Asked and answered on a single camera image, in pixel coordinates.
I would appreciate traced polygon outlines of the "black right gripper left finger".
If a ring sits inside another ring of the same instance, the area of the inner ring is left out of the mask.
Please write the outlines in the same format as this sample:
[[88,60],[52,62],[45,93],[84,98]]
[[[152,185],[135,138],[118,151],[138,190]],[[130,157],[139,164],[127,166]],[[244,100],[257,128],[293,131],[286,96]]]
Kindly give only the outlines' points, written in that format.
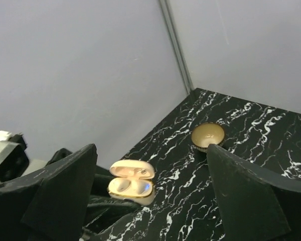
[[79,240],[96,169],[88,144],[0,184],[0,240]]

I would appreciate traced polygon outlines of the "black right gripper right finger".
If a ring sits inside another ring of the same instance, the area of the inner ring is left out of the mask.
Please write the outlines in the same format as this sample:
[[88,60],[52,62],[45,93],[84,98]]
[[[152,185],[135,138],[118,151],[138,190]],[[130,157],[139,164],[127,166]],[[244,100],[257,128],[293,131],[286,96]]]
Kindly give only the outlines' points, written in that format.
[[301,181],[214,144],[207,163],[226,240],[301,240]]

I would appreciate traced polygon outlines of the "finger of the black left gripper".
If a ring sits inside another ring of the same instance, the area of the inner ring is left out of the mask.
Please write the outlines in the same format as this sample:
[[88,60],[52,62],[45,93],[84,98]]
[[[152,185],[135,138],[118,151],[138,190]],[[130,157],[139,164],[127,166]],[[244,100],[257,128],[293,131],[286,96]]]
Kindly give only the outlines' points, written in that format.
[[101,233],[124,216],[133,214],[142,206],[131,200],[120,200],[91,195],[87,204],[82,230],[87,233]]
[[[46,165],[48,166],[57,161],[60,161],[69,156],[70,154],[72,154],[71,151],[69,151],[66,148],[61,148],[52,156],[52,158],[47,162]],[[112,179],[113,177],[111,176],[109,170],[96,165],[94,172],[94,181],[92,184],[90,194],[96,196],[108,196],[109,194],[107,191],[107,187]]]

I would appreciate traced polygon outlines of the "cream earbud charging case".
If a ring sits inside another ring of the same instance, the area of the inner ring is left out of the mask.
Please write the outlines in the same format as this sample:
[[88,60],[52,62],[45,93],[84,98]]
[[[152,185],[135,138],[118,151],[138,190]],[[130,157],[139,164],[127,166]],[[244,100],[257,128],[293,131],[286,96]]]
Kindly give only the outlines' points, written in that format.
[[[108,184],[107,190],[112,198],[121,200],[131,200],[142,206],[150,205],[155,198],[155,185],[153,178],[155,170],[153,166],[141,160],[120,160],[115,162],[110,168],[110,173],[115,176]],[[116,192],[114,181],[116,179],[127,179],[130,181],[130,186],[125,191]],[[148,192],[138,195],[133,190],[134,181],[143,181],[149,184]]]

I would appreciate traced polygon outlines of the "white earbud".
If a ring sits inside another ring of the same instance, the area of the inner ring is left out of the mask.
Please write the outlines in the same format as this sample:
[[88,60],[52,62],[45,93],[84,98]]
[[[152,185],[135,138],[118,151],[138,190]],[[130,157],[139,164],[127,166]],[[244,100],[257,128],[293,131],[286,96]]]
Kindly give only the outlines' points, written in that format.
[[133,182],[133,190],[138,194],[141,195],[145,192],[148,192],[149,184],[143,181],[134,181]]

